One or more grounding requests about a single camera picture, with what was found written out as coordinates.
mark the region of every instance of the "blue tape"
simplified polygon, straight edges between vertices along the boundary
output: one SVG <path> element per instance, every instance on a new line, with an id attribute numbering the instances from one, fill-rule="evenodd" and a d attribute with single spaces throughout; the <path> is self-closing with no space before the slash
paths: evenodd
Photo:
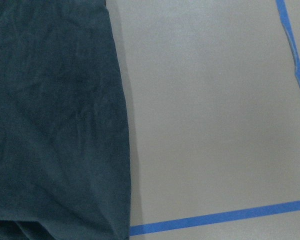
<path id="1" fill-rule="evenodd" d="M 290 24 L 286 4 L 285 4 L 284 0 L 276 0 L 276 5 L 277 5 L 278 11 L 279 11 L 282 26 L 284 28 L 285 34 L 286 34 L 289 44 L 290 44 L 290 48 L 291 48 L 293 60 L 294 60 L 294 66 L 295 66 L 295 69 L 294 69 L 295 77 L 299 83 L 299 88 L 300 88 L 300 58 L 299 58 L 294 34 L 292 31 L 292 27 Z"/>
<path id="2" fill-rule="evenodd" d="M 290 48 L 293 55 L 295 65 L 295 77 L 300 88 L 300 58 L 297 51 L 294 34 L 290 24 L 288 11 L 284 0 L 276 0 L 276 5 L 280 15 L 280 20 L 284 28 L 285 34 L 288 38 Z M 249 209 L 242 209 L 236 211 L 228 211 L 222 213 L 215 213 L 210 215 L 195 216 L 177 220 L 162 221 L 144 225 L 132 226 L 130 228 L 130 236 L 144 235 L 150 233 L 157 233 L 175 229 L 183 229 L 197 226 L 204 226 L 210 224 L 224 223 L 230 221 L 244 220 L 250 218 L 264 217 L 276 214 L 290 213 L 300 211 L 300 201 L 292 201 L 287 203 L 280 203 L 269 206 L 261 206 Z"/>
<path id="3" fill-rule="evenodd" d="M 300 211 L 300 201 L 132 226 L 130 236 Z"/>

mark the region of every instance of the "fabric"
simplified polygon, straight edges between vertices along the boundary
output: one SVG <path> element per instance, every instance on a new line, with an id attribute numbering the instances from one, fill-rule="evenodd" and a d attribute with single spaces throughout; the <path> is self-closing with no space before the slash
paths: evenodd
<path id="1" fill-rule="evenodd" d="M 126 240 L 130 196 L 104 0 L 0 0 L 0 240 Z"/>

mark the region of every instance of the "dark cloth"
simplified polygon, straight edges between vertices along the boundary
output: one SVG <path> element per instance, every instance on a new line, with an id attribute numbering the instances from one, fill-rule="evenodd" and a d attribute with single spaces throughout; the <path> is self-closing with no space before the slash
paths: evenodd
<path id="1" fill-rule="evenodd" d="M 126 240 L 130 196 L 104 0 L 0 0 L 0 240 Z"/>

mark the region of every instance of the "horizontal blue tape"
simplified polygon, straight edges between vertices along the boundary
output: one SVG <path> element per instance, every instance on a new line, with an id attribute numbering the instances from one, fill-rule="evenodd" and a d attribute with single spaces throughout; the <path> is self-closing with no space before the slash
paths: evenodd
<path id="1" fill-rule="evenodd" d="M 300 211 L 300 200 L 275 205 L 132 226 L 130 228 L 130 236 L 251 219 L 295 211 Z"/>
<path id="2" fill-rule="evenodd" d="M 285 34 L 288 38 L 290 48 L 292 51 L 293 55 L 293 60 L 294 60 L 294 66 L 295 66 L 295 77 L 299 83 L 299 88 L 300 88 L 300 58 L 297 50 L 297 44 L 294 38 L 294 34 L 292 31 L 291 23 L 289 20 L 289 15 L 288 11 L 286 8 L 286 4 L 284 0 L 276 0 L 276 5 L 278 8 L 278 12 L 280 15 L 281 23 L 284 28 Z"/>

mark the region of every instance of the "wrinkled blue tape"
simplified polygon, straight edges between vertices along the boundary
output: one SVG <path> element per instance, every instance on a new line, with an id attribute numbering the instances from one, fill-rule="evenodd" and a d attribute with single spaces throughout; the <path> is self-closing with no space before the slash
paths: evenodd
<path id="1" fill-rule="evenodd" d="M 295 77 L 300 87 L 300 58 L 297 51 L 297 45 L 292 32 L 288 11 L 284 0 L 276 0 L 279 11 L 281 23 L 288 38 L 290 48 L 293 55 L 295 65 Z M 222 213 L 215 213 L 210 215 L 188 217 L 177 220 L 162 221 L 144 225 L 132 226 L 130 228 L 130 236 L 144 235 L 150 233 L 157 233 L 175 229 L 183 229 L 190 227 L 197 227 L 203 225 L 224 223 L 230 221 L 244 220 L 250 218 L 264 217 L 276 214 L 290 213 L 300 211 L 300 201 L 292 201 L 287 203 L 280 203 L 269 206 L 261 206 L 249 209 L 242 209 L 236 211 L 228 211 Z"/>
<path id="2" fill-rule="evenodd" d="M 300 211 L 300 201 L 132 226 L 130 236 Z"/>

